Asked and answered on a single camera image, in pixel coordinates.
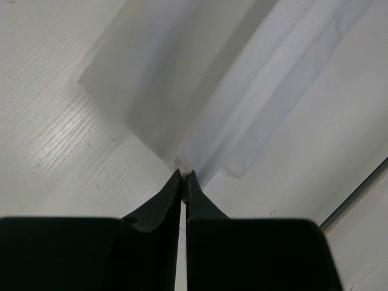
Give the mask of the white skirt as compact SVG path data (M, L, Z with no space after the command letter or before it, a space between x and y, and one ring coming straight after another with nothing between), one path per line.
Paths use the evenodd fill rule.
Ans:
M170 169L239 178L370 1L127 1L79 84Z

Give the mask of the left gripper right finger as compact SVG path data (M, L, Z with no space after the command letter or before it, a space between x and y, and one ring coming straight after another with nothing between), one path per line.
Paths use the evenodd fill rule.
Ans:
M189 290L341 290L327 240L309 219L232 219L186 188Z

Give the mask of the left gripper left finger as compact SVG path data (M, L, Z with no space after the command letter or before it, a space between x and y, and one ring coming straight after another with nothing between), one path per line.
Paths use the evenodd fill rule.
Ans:
M173 290L181 175L122 218L3 217L2 290Z

